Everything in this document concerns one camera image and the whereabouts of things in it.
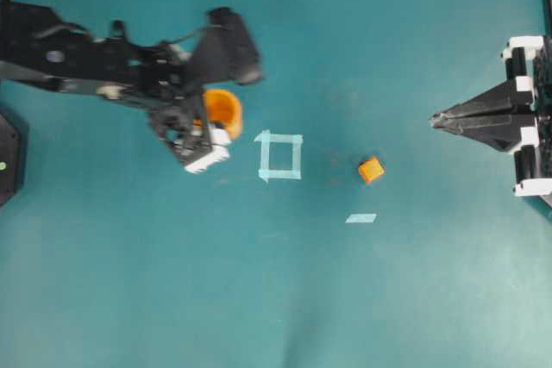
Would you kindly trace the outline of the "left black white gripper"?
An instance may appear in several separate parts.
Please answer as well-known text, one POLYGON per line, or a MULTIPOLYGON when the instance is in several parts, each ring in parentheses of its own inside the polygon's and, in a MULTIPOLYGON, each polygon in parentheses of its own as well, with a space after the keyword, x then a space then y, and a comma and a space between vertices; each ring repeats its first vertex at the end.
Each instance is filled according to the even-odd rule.
POLYGON ((204 93, 198 86, 147 111, 150 128, 191 174, 229 159, 231 138, 221 122, 209 119, 204 93))

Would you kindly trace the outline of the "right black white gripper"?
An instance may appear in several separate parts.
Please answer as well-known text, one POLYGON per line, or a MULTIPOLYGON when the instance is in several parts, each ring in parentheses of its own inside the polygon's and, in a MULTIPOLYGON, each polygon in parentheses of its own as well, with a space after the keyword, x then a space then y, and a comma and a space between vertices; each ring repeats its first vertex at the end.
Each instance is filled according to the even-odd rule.
POLYGON ((431 126, 514 158, 518 197, 551 205, 551 38, 512 37, 501 53, 509 80, 437 111, 431 126), (526 115, 486 115, 526 109, 526 115))

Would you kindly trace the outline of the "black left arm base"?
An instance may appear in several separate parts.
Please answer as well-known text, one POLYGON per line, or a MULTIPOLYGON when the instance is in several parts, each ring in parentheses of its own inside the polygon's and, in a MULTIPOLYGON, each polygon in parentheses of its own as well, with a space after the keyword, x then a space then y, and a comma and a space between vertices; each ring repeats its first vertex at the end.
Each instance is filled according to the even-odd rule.
POLYGON ((1 105, 1 206, 25 182, 28 153, 28 123, 7 105, 1 105))

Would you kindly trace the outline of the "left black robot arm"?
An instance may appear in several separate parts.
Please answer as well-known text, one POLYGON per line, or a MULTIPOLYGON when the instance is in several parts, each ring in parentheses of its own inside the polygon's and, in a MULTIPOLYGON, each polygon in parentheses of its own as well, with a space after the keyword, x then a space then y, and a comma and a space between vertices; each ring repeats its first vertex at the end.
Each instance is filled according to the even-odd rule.
POLYGON ((229 158, 231 138, 222 123, 209 120, 205 88, 189 58, 166 41, 137 46, 121 21, 97 38, 48 7, 2 2, 1 77, 144 110, 156 137, 189 173, 229 158))

